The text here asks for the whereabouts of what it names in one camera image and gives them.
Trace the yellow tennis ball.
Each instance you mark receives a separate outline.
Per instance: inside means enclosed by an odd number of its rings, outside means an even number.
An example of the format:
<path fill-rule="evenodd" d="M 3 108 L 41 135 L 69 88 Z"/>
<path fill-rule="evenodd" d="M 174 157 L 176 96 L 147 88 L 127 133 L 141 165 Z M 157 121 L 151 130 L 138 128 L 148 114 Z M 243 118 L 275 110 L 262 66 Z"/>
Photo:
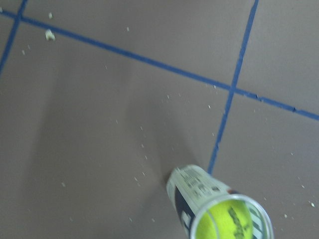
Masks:
<path fill-rule="evenodd" d="M 251 239 L 252 219 L 246 204 L 227 200 L 209 208 L 195 231 L 197 239 Z"/>

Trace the tennis ball can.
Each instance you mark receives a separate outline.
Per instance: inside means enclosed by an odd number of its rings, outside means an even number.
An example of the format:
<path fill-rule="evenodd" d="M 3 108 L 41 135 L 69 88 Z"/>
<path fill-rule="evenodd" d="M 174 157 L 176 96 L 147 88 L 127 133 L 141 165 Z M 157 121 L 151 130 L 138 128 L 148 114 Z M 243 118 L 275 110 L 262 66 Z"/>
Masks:
<path fill-rule="evenodd" d="M 248 207 L 252 219 L 252 239 L 275 237 L 271 220 L 257 201 L 232 190 L 197 165 L 175 168 L 168 178 L 166 190 L 189 239 L 196 239 L 195 231 L 203 214 L 227 200 L 239 200 Z"/>

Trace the large yellow foam crumb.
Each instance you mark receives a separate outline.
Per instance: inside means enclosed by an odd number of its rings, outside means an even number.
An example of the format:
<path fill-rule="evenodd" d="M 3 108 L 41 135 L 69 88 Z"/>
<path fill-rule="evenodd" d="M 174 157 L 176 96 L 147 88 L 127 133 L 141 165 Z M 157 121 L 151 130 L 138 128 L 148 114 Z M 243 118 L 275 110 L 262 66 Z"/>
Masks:
<path fill-rule="evenodd" d="M 45 39 L 46 39 L 47 41 L 55 41 L 55 40 L 56 40 L 55 35 L 54 35 L 54 33 L 51 31 L 51 29 L 47 29 L 47 30 L 45 31 Z"/>

